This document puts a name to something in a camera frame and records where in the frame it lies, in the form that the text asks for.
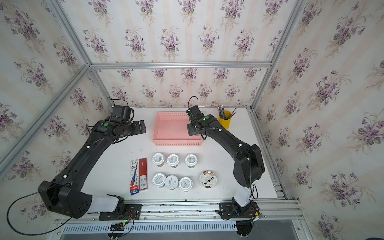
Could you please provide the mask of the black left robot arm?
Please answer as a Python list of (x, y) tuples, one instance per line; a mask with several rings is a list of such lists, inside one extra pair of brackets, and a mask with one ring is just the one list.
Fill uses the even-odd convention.
[(146, 133), (143, 120), (132, 123), (98, 121), (70, 163), (50, 182), (43, 181), (38, 192), (48, 211), (79, 219), (90, 213), (125, 215), (124, 199), (116, 195), (94, 197), (82, 192), (84, 183), (105, 150), (120, 138)]

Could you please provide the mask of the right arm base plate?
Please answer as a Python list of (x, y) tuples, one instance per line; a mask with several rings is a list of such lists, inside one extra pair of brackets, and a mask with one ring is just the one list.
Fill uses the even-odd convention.
[(251, 219), (257, 217), (260, 208), (256, 202), (249, 202), (245, 207), (240, 207), (236, 202), (219, 203), (219, 216), (225, 219)]

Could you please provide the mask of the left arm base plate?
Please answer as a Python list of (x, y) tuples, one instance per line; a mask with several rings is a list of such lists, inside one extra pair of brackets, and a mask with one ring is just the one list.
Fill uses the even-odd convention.
[(99, 221), (117, 221), (117, 220), (139, 220), (142, 210), (142, 204), (126, 204), (125, 199), (116, 195), (108, 195), (109, 197), (115, 197), (118, 200), (118, 204), (115, 210), (111, 213), (101, 212), (99, 215)]

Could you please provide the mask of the pink plastic basket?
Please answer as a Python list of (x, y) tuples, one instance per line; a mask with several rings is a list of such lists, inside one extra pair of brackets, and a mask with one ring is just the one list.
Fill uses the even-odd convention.
[(189, 136), (186, 112), (158, 112), (153, 128), (152, 141), (157, 146), (200, 146), (200, 135)]

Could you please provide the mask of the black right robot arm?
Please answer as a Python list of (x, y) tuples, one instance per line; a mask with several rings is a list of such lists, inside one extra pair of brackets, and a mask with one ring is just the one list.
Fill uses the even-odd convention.
[(252, 184), (261, 179), (265, 165), (258, 145), (249, 145), (226, 130), (212, 115), (192, 110), (186, 111), (190, 123), (187, 124), (189, 136), (200, 135), (216, 141), (234, 160), (233, 175), (240, 185), (233, 200), (238, 207), (244, 208), (251, 202)]

